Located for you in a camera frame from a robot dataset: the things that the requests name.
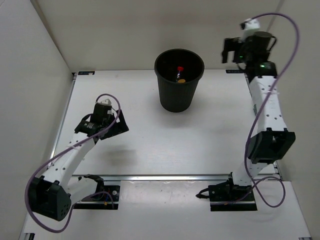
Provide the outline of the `left blue table sticker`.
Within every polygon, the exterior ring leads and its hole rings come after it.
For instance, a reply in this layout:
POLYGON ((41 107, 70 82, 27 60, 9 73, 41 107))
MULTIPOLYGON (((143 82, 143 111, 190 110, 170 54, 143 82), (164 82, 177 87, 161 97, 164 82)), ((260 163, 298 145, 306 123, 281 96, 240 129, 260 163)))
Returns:
POLYGON ((95 74, 95 71, 79 71, 78 76, 92 76, 95 74))

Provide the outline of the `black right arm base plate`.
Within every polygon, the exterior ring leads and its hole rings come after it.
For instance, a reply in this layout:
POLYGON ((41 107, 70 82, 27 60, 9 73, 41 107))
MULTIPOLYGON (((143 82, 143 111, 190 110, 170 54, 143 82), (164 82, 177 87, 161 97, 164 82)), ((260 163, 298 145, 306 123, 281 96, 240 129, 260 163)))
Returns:
POLYGON ((255 196, 250 186, 236 189, 230 184, 220 183, 208 186, 211 212, 257 211, 255 196))

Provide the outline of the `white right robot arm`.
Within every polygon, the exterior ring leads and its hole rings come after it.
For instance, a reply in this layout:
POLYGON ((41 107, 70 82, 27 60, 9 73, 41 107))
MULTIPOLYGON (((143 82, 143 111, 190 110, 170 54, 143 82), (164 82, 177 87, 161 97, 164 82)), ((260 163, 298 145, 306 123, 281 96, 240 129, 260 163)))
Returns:
POLYGON ((208 186, 196 197, 211 199, 216 205, 240 202, 258 187, 255 177, 265 167, 281 160, 296 140, 283 119, 277 80, 279 74, 269 55, 277 38, 269 32, 257 31, 243 42, 225 39, 223 54, 234 51, 234 62, 243 63, 243 72, 255 110, 255 119, 245 144, 244 160, 225 182, 208 186))

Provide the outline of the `black plastic waste bin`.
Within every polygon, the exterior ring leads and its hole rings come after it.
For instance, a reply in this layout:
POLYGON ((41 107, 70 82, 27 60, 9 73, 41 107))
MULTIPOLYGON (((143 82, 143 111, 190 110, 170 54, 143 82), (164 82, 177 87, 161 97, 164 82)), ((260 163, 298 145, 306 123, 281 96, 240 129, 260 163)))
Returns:
POLYGON ((188 109, 204 70, 201 57, 190 50, 175 48, 161 53, 155 60, 154 72, 162 107, 172 113, 188 109), (181 79, 185 83, 175 81, 178 66, 184 68, 181 79))

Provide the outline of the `clear bottle red label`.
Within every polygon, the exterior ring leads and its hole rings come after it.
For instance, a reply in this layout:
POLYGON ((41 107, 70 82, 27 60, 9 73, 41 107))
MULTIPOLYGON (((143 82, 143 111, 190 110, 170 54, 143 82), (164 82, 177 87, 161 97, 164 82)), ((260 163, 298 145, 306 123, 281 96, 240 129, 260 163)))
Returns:
POLYGON ((175 75, 175 81, 179 82, 181 79, 181 74, 184 71, 184 68, 182 66, 177 67, 176 75, 175 75))

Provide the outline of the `blue table sticker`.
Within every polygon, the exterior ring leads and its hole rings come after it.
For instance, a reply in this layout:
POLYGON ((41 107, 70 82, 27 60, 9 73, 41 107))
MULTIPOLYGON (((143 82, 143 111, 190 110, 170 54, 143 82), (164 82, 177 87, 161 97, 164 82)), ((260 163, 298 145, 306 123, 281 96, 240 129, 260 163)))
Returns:
POLYGON ((226 69, 225 72, 227 74, 242 74, 243 71, 239 69, 226 69))
POLYGON ((92 76, 95 74, 95 71, 79 71, 78 76, 92 76))

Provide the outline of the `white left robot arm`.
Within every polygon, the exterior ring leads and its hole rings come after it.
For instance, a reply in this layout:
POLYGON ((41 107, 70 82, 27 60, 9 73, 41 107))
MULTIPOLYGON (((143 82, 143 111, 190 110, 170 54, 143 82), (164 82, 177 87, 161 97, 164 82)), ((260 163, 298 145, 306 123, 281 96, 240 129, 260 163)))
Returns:
POLYGON ((98 141, 129 130, 120 110, 113 112, 109 99, 96 102, 93 113, 82 118, 67 145, 67 152, 56 158, 50 168, 33 177, 27 187, 29 211, 62 221, 71 207, 90 196, 100 200, 105 194, 103 179, 86 174, 76 183, 70 180, 87 153, 98 141))

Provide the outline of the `right blue table sticker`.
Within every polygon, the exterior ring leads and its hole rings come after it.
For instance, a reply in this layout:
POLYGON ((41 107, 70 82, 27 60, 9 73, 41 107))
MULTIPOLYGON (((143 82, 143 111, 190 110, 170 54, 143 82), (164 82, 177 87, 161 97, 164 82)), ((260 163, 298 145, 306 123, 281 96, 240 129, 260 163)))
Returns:
POLYGON ((225 72, 227 74, 242 74, 243 71, 239 69, 226 69, 225 72))

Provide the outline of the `clear bottle green label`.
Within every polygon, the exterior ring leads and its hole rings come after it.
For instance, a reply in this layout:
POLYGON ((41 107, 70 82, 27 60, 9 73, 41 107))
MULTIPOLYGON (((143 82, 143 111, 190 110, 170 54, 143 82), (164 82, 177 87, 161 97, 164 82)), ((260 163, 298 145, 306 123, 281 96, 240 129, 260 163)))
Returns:
POLYGON ((257 116, 257 106, 256 104, 253 104, 253 112, 254 112, 254 115, 257 116))

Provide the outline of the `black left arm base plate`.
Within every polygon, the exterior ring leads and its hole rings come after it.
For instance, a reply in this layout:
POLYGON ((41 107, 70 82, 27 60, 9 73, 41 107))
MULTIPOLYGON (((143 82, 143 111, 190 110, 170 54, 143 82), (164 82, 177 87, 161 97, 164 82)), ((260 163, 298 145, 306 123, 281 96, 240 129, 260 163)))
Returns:
POLYGON ((121 182, 120 181, 104 181, 104 192, 108 194, 98 194, 92 197, 86 197, 80 202, 76 203, 74 209, 76 210, 118 210, 120 193, 121 193, 121 182))

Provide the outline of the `aluminium front table rail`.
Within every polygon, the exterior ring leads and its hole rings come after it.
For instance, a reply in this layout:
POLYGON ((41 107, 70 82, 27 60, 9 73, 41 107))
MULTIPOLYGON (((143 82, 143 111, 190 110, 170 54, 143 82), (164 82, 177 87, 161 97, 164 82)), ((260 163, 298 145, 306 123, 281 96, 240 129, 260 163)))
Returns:
POLYGON ((156 174, 156 175, 100 175, 104 182, 172 182, 172 181, 226 181, 228 174, 156 174))

